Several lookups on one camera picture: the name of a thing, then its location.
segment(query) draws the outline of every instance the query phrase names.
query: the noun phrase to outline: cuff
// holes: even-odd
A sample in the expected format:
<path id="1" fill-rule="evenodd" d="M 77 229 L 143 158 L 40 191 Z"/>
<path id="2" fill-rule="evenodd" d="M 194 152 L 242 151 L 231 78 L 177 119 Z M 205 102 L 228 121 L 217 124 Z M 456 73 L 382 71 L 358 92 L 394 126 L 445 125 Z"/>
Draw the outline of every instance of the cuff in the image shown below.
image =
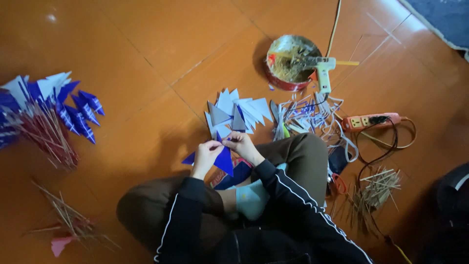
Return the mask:
<path id="1" fill-rule="evenodd" d="M 257 173 L 257 175 L 259 175 L 260 179 L 270 178 L 275 174 L 276 170 L 277 168 L 268 160 L 264 160 L 256 168 L 254 168 L 254 171 Z"/>
<path id="2" fill-rule="evenodd" d="M 179 195 L 184 198 L 204 203 L 205 183 L 201 179 L 184 178 L 179 189 Z"/>

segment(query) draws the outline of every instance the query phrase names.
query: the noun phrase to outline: electrical outlet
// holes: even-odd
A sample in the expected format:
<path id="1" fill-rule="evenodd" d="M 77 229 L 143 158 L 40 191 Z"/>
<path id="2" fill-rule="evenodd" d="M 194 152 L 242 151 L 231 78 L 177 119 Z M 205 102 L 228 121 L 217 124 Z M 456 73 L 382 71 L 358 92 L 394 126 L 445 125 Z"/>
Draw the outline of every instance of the electrical outlet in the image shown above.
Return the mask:
<path id="1" fill-rule="evenodd" d="M 352 123 L 352 127 L 354 128 L 362 126 L 362 122 L 360 121 L 360 118 L 352 118 L 350 119 L 350 122 Z"/>
<path id="2" fill-rule="evenodd" d="M 362 124 L 363 126 L 369 126 L 370 125 L 370 119 L 367 116 L 362 116 Z"/>

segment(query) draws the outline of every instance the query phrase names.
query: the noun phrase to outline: scissors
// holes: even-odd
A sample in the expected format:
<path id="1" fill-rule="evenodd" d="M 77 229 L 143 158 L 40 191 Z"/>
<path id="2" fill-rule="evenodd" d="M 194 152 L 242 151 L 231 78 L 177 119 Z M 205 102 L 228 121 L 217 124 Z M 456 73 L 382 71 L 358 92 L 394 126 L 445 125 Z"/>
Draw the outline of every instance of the scissors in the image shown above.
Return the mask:
<path id="1" fill-rule="evenodd" d="M 345 185 L 344 180 L 337 174 L 333 173 L 329 168 L 329 163 L 327 164 L 327 189 L 326 193 L 331 195 L 331 189 L 337 194 L 346 194 L 347 193 L 347 186 Z"/>

